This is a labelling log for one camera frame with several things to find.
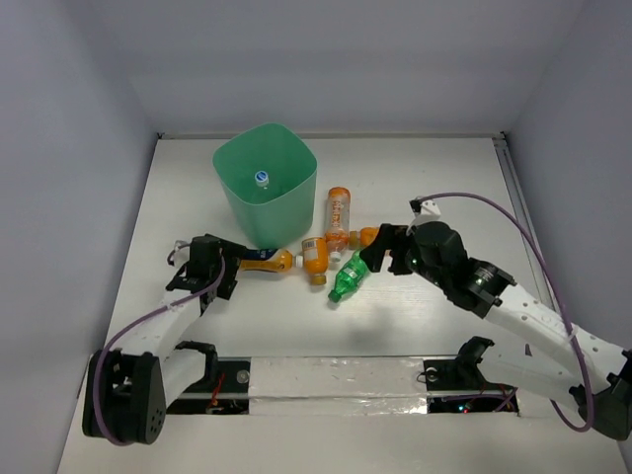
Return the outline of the orange bottle blue label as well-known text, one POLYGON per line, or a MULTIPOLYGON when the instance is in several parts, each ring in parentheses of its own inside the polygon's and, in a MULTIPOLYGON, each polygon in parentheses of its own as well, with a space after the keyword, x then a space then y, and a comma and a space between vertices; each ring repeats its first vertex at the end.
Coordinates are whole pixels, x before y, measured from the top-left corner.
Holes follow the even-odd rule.
POLYGON ((287 249, 248 249, 241 258, 240 270, 282 274, 303 266, 303 257, 287 249))

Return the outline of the green plastic bottle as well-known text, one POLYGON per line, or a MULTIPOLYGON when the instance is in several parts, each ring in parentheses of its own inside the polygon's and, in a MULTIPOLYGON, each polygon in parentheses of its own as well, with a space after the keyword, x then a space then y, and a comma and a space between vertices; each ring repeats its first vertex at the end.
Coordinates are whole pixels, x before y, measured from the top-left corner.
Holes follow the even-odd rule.
POLYGON ((355 293, 370 274, 369 266, 360 254, 361 250, 356 250, 338 270, 334 286, 328 293, 328 299, 332 303, 338 304, 355 293))

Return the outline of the clear crushed plastic bottle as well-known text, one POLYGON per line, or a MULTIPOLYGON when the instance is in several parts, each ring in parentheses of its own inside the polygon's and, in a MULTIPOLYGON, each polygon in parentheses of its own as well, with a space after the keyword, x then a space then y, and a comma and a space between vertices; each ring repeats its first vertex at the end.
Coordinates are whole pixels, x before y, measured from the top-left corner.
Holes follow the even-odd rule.
POLYGON ((255 174, 255 183, 260 189, 267 190, 271 186, 270 175, 265 170, 260 170, 255 174))

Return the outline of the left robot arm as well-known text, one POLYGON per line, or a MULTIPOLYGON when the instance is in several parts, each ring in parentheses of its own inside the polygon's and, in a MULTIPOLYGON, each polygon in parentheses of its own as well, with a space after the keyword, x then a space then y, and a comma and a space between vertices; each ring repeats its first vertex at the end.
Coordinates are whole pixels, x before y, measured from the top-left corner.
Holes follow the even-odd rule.
POLYGON ((210 234, 179 241, 167 258, 175 274, 159 307, 129 323, 89 362, 85 436, 114 445, 151 444, 168 414, 245 414, 251 363, 185 339, 216 299, 229 300, 245 246, 210 234))

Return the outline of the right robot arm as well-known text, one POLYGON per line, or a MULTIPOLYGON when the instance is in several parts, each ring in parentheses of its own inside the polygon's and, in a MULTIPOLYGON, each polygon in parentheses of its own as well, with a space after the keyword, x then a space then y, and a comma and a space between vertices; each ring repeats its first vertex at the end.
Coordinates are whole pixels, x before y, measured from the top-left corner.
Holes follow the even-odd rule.
POLYGON ((456 307, 522 339, 522 346, 508 351, 482 338, 468 341, 472 353, 454 364, 462 385, 487 380, 523 388, 576 410, 602 435, 630 436, 631 353, 577 325, 566 326, 511 275, 470 257, 447 224, 384 224, 359 256, 373 273, 390 256, 389 273, 423 277, 456 307))

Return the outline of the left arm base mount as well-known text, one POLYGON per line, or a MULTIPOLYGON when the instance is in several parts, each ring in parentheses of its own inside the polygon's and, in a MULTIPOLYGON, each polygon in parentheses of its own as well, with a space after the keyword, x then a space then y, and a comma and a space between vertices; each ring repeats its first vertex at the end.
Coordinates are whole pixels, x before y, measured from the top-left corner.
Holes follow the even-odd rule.
POLYGON ((221 359, 213 382, 188 388, 168 408, 169 415, 248 415, 251 361, 221 359))

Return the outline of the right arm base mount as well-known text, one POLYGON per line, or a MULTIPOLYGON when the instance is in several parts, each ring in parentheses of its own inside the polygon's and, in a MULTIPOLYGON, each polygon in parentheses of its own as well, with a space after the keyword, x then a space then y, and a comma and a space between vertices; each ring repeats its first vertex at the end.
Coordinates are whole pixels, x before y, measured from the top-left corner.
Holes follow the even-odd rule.
POLYGON ((428 390, 430 414, 518 414, 517 389, 484 378, 479 365, 494 343, 482 337, 467 341, 455 356, 423 361, 416 381, 428 390))

